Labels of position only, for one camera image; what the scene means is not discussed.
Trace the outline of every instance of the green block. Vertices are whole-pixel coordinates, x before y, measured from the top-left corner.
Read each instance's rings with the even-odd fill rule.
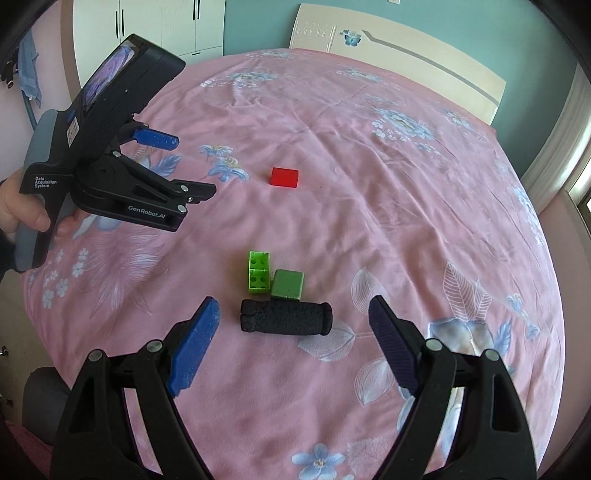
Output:
[[[277,299],[301,300],[304,288],[304,274],[291,270],[276,270],[271,297]]]
[[[248,255],[248,291],[250,293],[268,293],[270,290],[269,254],[250,252]]]

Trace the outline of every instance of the person's sleeve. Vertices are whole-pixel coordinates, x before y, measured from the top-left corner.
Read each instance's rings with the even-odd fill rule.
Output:
[[[14,270],[14,244],[0,230],[0,281],[8,270]]]

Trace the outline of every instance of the white wardrobe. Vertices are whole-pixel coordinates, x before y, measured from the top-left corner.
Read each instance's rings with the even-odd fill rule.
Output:
[[[226,0],[74,0],[74,51],[80,84],[132,33],[187,65],[223,55]]]

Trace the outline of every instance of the red toy block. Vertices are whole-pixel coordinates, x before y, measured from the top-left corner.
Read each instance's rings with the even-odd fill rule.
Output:
[[[271,185],[275,185],[277,187],[291,187],[295,189],[297,187],[297,179],[299,174],[300,172],[298,170],[273,167],[270,183]]]

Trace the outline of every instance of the silver bolt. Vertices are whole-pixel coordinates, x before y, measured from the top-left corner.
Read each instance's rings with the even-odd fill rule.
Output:
[[[496,351],[494,350],[487,350],[486,352],[484,352],[484,354],[491,362],[496,362],[499,358],[501,358],[499,354],[496,353]]]
[[[159,352],[160,350],[162,350],[162,342],[160,340],[152,340],[151,342],[148,342],[148,345],[146,345],[146,349],[150,353]]]
[[[436,338],[430,338],[427,340],[427,348],[432,352],[438,352],[443,348],[443,344]]]
[[[88,354],[88,360],[91,362],[98,362],[101,358],[103,358],[103,352],[100,350],[93,350]]]

